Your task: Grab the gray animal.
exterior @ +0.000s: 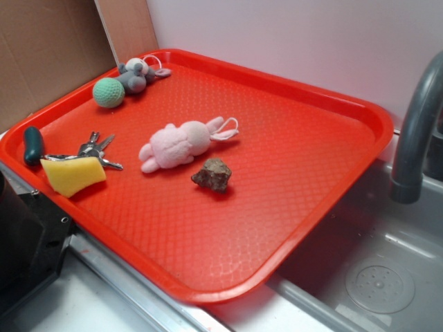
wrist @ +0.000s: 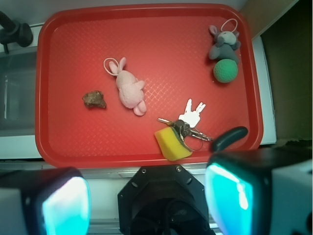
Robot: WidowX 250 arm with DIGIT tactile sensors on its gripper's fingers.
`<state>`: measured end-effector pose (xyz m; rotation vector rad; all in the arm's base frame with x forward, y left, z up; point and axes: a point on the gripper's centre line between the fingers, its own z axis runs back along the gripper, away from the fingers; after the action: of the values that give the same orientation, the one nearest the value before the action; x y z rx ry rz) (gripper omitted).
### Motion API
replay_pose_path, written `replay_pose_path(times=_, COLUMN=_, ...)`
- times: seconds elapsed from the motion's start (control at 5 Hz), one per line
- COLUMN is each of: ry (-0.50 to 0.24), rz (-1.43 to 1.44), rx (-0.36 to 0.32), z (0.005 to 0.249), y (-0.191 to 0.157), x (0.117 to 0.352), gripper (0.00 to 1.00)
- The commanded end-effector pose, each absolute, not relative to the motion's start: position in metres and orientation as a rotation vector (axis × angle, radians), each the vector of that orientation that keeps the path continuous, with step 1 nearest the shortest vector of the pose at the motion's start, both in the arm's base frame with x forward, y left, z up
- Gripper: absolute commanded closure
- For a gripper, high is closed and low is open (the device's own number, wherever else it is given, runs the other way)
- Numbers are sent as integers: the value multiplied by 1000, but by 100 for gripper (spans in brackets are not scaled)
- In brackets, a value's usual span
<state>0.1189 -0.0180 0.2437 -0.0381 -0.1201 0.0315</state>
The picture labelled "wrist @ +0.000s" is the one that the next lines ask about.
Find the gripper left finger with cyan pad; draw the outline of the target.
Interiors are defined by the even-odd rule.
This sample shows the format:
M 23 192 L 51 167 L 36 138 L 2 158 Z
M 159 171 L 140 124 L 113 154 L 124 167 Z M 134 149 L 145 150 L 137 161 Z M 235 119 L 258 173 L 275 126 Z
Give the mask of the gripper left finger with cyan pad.
M 86 235 L 90 189 L 73 168 L 1 170 L 2 235 Z

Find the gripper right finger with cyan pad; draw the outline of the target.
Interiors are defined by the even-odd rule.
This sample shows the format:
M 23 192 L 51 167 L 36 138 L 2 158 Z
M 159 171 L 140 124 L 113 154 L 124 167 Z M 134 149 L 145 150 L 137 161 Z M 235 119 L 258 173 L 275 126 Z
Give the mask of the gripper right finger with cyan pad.
M 214 153 L 205 170 L 209 212 L 224 235 L 310 235 L 313 153 L 296 147 Z

